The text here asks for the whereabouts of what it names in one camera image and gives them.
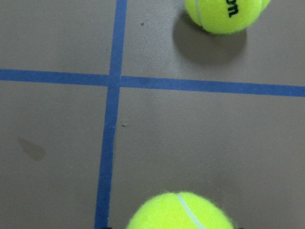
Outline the yellow tennis ball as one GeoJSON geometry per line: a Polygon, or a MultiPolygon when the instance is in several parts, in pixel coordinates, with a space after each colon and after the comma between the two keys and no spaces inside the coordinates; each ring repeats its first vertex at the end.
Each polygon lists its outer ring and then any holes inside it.
{"type": "Polygon", "coordinates": [[[212,34],[232,34],[252,25],[269,0],[185,0],[192,21],[212,34]]]}
{"type": "Polygon", "coordinates": [[[126,228],[233,229],[234,225],[211,201],[190,192],[169,192],[147,200],[126,228]]]}

